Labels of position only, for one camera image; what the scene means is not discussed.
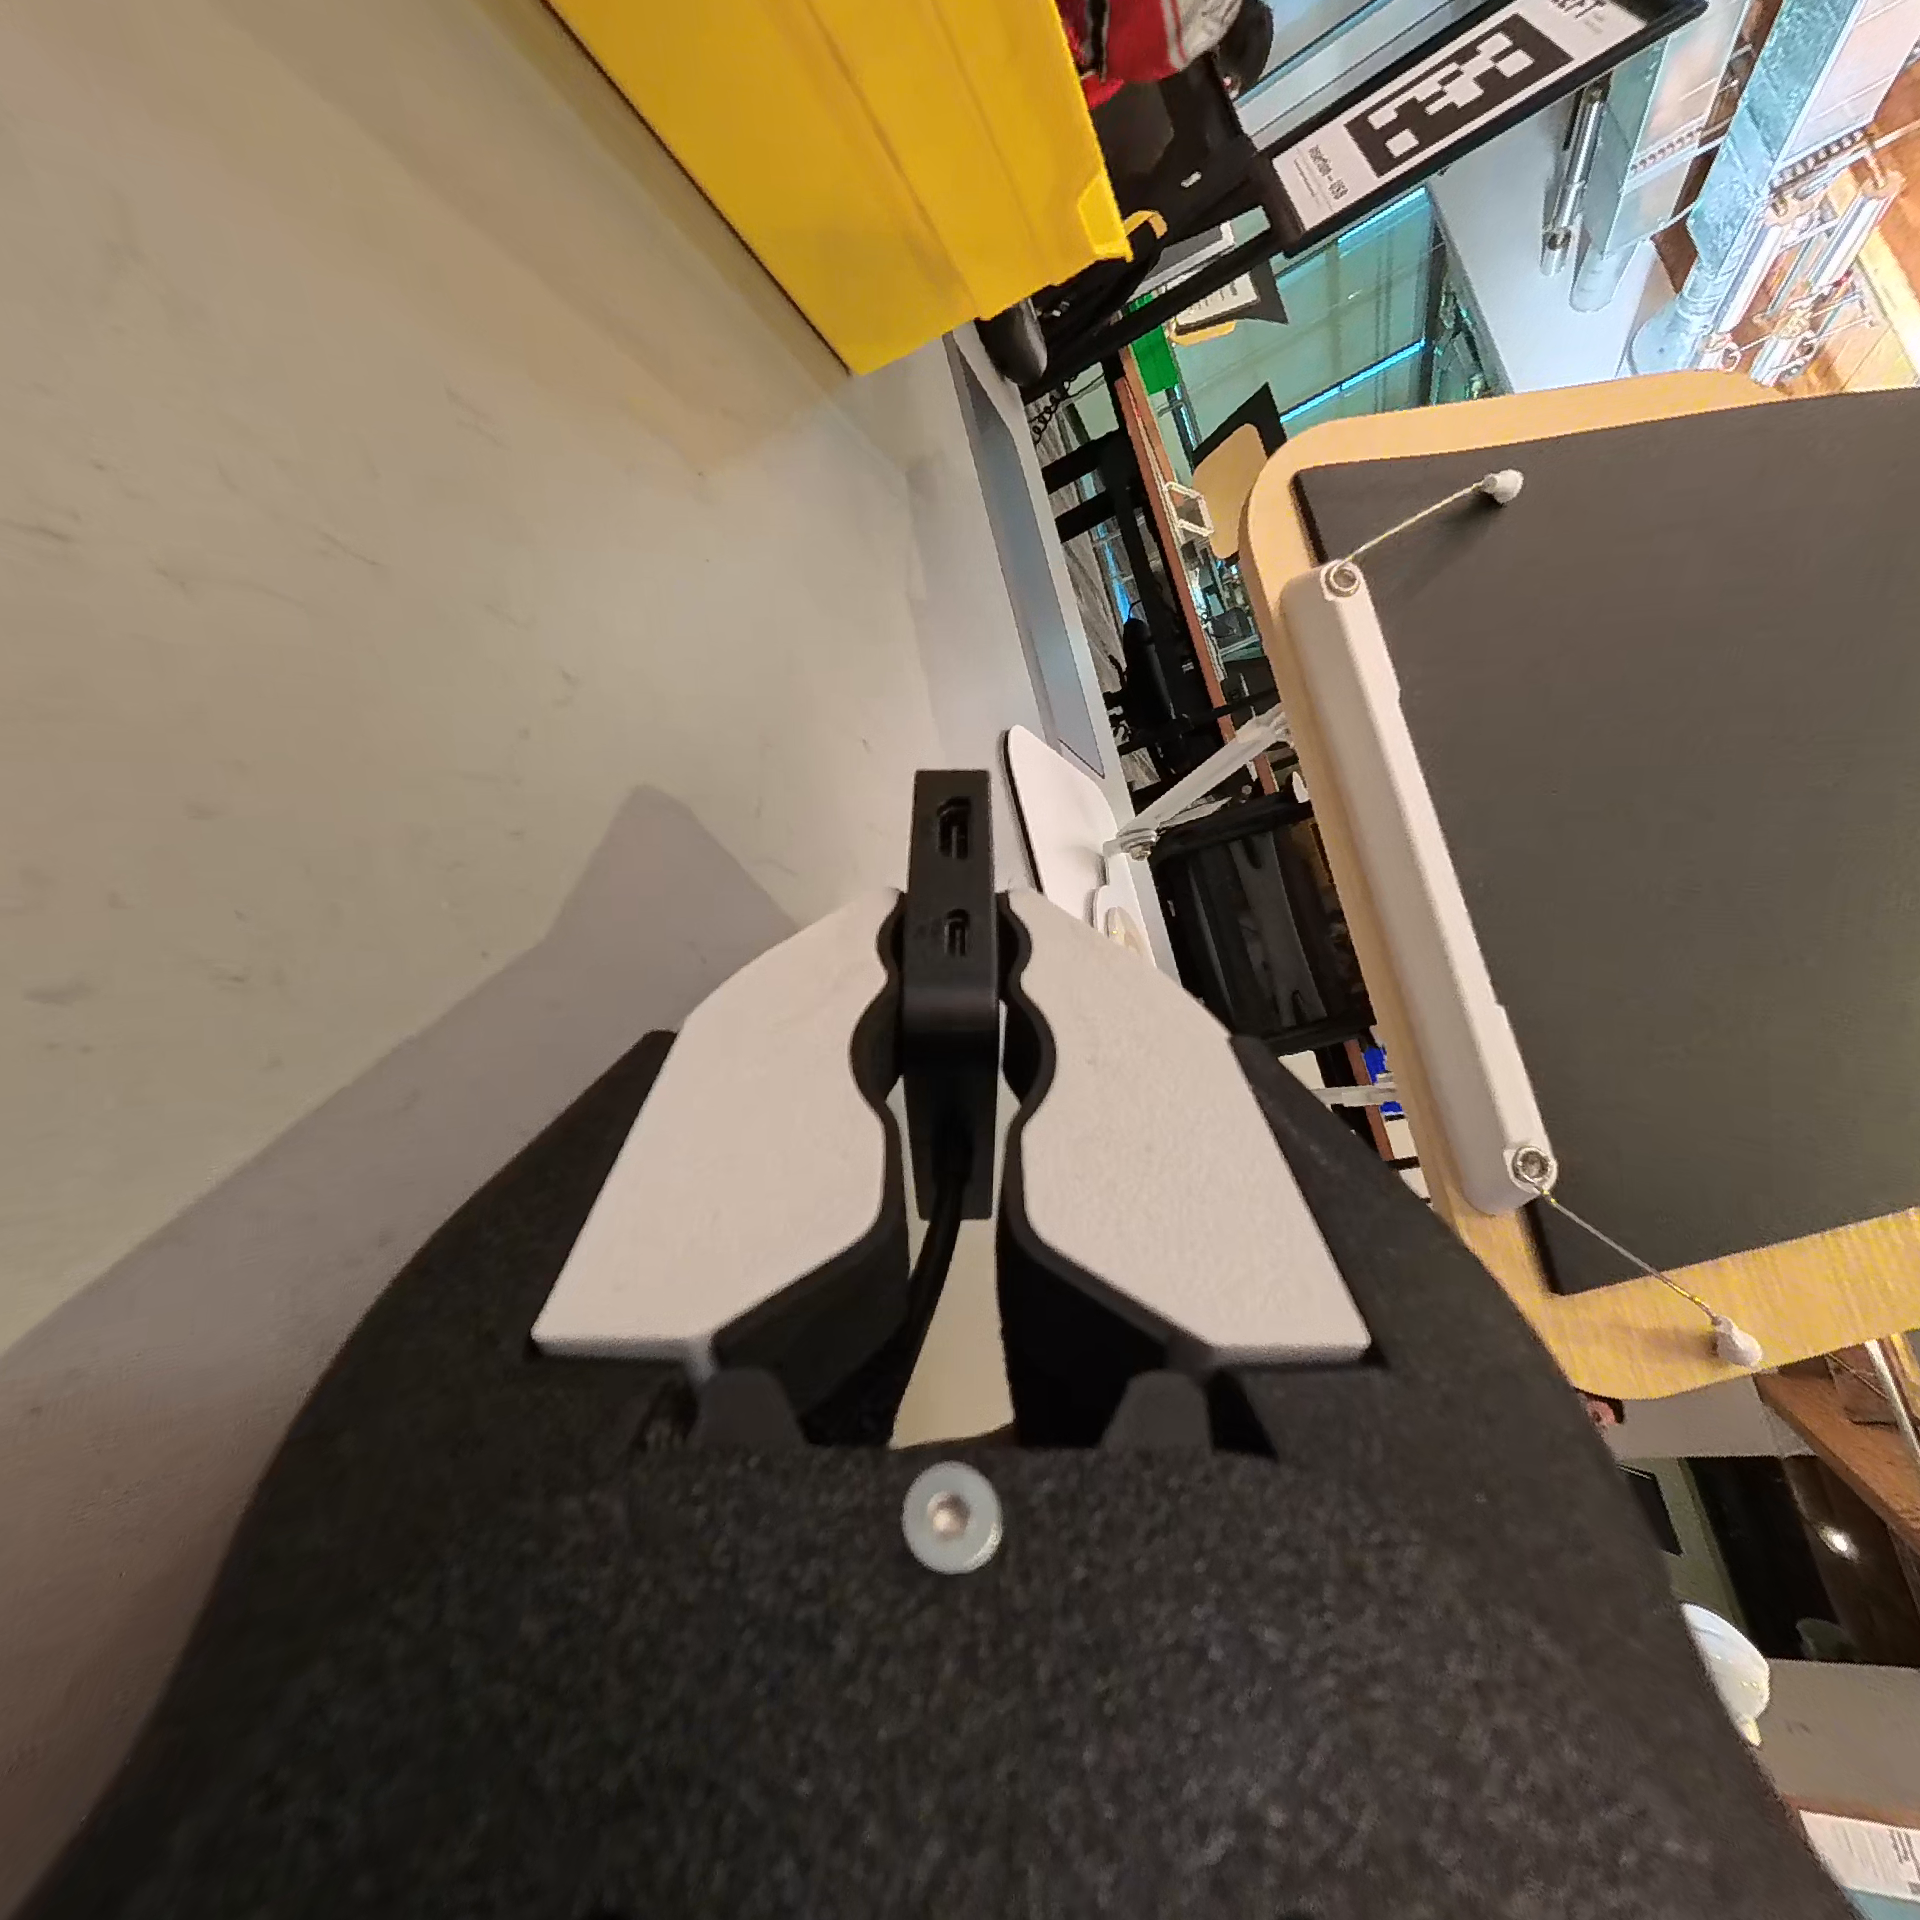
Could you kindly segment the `black adapter hub with cable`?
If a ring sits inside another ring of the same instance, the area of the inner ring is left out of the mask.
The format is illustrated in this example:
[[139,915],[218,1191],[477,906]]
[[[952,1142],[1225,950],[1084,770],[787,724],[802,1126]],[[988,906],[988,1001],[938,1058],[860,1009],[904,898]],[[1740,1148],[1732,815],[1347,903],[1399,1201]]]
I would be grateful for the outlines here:
[[1001,1078],[999,903],[993,782],[916,772],[898,937],[898,1070],[924,1223],[893,1366],[919,1366],[960,1228],[993,1217]]

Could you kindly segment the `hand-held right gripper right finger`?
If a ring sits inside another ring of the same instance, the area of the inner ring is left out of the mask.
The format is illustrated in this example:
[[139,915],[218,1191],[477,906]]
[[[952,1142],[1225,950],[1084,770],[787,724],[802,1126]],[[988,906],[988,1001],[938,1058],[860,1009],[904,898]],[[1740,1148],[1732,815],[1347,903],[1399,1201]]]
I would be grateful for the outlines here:
[[1228,1029],[1035,892],[999,898],[994,1223],[1019,1445],[1097,1445],[1143,1375],[1210,1402],[1240,1373],[1375,1346]]

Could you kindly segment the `foil wrapped ventilation duct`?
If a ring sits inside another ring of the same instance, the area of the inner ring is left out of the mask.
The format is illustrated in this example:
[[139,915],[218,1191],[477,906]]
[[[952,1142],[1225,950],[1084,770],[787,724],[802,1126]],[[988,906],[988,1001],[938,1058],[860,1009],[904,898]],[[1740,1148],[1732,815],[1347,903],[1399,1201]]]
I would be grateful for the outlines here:
[[1649,377],[1711,364],[1713,340],[1761,289],[1779,183],[1799,161],[1875,118],[1916,37],[1916,3],[1781,4],[1688,217],[1693,267],[1634,335],[1628,373]]

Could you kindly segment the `white rounded object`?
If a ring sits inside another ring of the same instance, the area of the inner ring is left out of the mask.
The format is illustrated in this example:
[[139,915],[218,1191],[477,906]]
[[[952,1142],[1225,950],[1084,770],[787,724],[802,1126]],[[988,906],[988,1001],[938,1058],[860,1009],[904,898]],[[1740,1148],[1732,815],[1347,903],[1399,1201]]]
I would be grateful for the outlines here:
[[1735,1731],[1752,1746],[1761,1746],[1771,1701],[1771,1671],[1768,1655],[1738,1627],[1711,1606],[1685,1599],[1680,1606],[1699,1660],[1713,1681],[1721,1707]]

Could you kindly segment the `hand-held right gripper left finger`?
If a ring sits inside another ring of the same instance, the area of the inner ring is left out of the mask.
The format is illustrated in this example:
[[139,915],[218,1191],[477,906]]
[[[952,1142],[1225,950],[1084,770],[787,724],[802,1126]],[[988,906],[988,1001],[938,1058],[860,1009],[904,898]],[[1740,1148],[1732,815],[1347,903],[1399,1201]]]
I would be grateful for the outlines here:
[[536,1316],[541,1359],[764,1372],[809,1441],[893,1441],[913,1372],[900,903],[857,895],[687,1017]]

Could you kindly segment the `yellow plastic bin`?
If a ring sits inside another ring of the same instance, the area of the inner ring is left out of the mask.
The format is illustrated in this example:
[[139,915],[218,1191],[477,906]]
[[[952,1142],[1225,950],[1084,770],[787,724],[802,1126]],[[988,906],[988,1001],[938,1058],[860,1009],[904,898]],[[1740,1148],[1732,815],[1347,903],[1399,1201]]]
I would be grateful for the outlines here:
[[1130,255],[1050,3],[554,3],[853,374]]

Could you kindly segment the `grey mouse pad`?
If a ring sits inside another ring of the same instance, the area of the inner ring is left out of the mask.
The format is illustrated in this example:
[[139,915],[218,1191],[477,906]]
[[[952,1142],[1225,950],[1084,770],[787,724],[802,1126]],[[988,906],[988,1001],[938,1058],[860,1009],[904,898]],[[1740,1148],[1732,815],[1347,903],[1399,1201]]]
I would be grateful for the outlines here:
[[1103,782],[1109,722],[1097,715],[1097,677],[1064,543],[1055,530],[1040,457],[1021,398],[989,361],[972,324],[947,339],[977,481],[1001,579],[1025,649],[1045,741]]

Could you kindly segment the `black office chair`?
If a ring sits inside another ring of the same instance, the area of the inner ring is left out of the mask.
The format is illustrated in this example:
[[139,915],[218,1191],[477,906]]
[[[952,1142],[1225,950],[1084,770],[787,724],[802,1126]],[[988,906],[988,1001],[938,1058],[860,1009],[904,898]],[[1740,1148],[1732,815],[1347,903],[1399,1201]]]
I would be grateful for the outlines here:
[[1117,742],[1143,764],[1130,783],[1169,786],[1219,746],[1212,698],[1183,620],[1163,604],[1136,609],[1120,629]]

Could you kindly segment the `brown wooden table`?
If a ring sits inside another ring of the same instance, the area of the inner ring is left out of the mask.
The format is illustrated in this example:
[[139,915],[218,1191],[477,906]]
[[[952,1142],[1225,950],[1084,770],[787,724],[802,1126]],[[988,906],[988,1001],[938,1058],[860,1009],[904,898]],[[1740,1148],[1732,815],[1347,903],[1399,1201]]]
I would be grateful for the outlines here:
[[1241,718],[1251,718],[1256,713],[1256,707],[1231,707],[1228,695],[1220,686],[1203,605],[1194,591],[1194,579],[1187,566],[1179,525],[1173,515],[1173,493],[1169,491],[1173,483],[1173,468],[1169,465],[1161,427],[1152,413],[1151,396],[1138,373],[1135,350],[1120,348],[1117,355],[1103,365],[1103,373],[1109,377],[1112,385],[1115,418],[1122,422],[1127,441],[1136,454],[1136,466],[1141,473],[1145,499],[1145,515],[1161,553],[1169,597],[1179,612],[1183,629],[1188,639],[1192,655],[1195,661],[1195,674],[1207,693],[1207,702],[1215,713],[1216,741],[1233,742],[1237,733],[1237,722]]

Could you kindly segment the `tan wooden chair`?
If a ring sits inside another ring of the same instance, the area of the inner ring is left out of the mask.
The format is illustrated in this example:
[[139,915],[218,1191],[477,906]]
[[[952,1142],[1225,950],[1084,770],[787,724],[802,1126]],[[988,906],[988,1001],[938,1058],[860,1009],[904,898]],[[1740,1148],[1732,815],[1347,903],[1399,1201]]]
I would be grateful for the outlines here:
[[1281,403],[1272,385],[1261,382],[1194,451],[1192,484],[1207,506],[1216,559],[1237,559],[1247,502],[1287,439]]

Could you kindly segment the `wooden book stand black pad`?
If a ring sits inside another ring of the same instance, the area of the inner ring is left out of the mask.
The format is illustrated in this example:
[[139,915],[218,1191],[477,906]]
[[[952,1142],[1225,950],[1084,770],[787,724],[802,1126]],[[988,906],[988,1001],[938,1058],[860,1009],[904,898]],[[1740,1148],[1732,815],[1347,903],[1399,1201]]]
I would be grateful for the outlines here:
[[[1307,430],[1240,515],[1431,1201],[1565,1375],[1659,1402],[1916,1330],[1916,388],[1608,382]],[[1493,1204],[1386,850],[1355,559],[1556,1159]]]

